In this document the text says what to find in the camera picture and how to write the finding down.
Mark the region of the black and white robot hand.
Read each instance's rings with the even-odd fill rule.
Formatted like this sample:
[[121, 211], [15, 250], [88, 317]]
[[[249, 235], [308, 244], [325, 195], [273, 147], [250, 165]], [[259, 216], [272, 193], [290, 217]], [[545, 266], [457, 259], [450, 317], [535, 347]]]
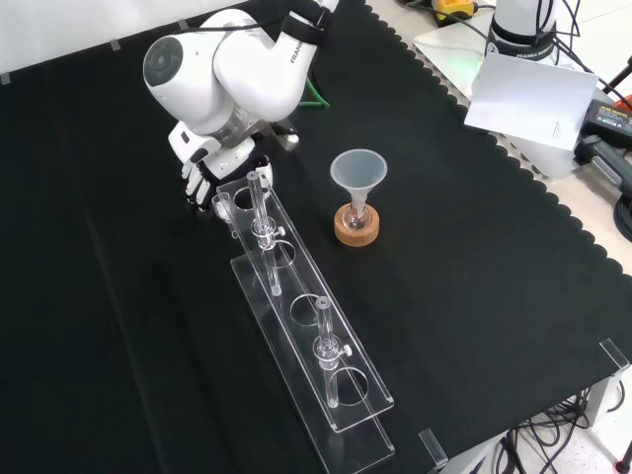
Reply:
[[263, 175], [271, 186], [272, 163], [263, 151], [264, 137], [270, 131], [267, 123], [257, 121], [238, 138], [236, 145], [222, 147], [215, 138], [196, 135], [178, 122], [168, 140], [183, 163], [182, 179], [188, 202], [206, 211], [218, 186], [244, 178], [251, 171]]

